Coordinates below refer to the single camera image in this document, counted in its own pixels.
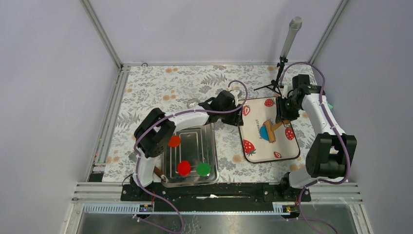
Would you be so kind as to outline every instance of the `green circle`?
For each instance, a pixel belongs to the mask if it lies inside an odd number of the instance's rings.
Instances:
[[[208,176],[209,173],[211,172],[211,166],[208,163],[200,163],[198,166],[196,166],[196,172],[200,176]]]

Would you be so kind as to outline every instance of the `gray wall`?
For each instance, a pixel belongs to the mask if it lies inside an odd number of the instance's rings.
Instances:
[[[308,60],[340,0],[91,0],[123,62],[277,61],[288,24],[304,23],[288,58]]]
[[[3,0],[0,32],[0,233],[55,234],[116,68],[78,0]]]
[[[376,234],[411,233],[411,0],[351,1],[316,65],[333,113],[358,145],[358,182]]]

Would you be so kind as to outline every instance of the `floral pattern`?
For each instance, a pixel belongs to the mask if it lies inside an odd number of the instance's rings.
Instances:
[[[283,83],[291,85],[292,77],[309,74],[315,84],[313,71],[308,65],[295,65],[286,71]],[[132,67],[122,103],[117,117],[109,153],[104,182],[121,182],[135,168],[136,155],[133,154],[135,138],[133,133],[146,115],[155,107],[166,113],[187,109],[187,101],[200,101],[215,97],[226,89],[231,80],[244,82],[249,98],[276,97],[269,89],[253,91],[267,85],[277,75],[274,66],[148,66]],[[242,85],[233,83],[240,89],[239,98],[244,97]],[[218,121],[214,124],[218,155],[218,182],[278,182],[288,171],[304,165],[305,156],[314,141],[314,130],[308,115],[300,112],[300,117],[292,122],[301,155],[288,161],[252,164],[243,158],[243,148],[237,127]]]

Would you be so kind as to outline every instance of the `metal tray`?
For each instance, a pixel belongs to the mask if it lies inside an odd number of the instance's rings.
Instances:
[[[213,124],[187,128],[175,134],[181,138],[181,144],[176,148],[168,147],[162,154],[162,171],[168,179],[162,184],[171,188],[215,183],[219,176]],[[178,174],[177,166],[181,161],[191,165],[187,176]],[[196,172],[196,166],[202,162],[211,166],[208,176],[199,176]]]

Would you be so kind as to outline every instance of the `red circle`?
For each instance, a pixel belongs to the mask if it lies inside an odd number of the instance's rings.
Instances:
[[[181,144],[181,138],[179,138],[179,136],[177,135],[173,135],[169,140],[168,146],[175,148],[179,144]]]
[[[178,173],[181,176],[187,176],[191,172],[191,165],[188,161],[182,161],[178,164]]]

